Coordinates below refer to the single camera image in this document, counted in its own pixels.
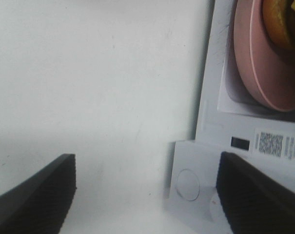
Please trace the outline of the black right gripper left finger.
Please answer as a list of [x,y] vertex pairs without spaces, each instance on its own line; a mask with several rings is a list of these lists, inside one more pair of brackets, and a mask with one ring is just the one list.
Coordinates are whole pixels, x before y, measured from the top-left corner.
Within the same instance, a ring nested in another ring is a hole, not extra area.
[[62,154],[0,195],[0,234],[58,234],[76,189],[75,155]]

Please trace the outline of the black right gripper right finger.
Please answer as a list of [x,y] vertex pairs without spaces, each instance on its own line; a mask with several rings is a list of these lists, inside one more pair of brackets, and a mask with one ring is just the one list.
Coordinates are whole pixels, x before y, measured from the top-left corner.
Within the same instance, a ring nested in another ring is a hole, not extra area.
[[236,154],[222,152],[216,190],[235,234],[295,234],[295,193]]

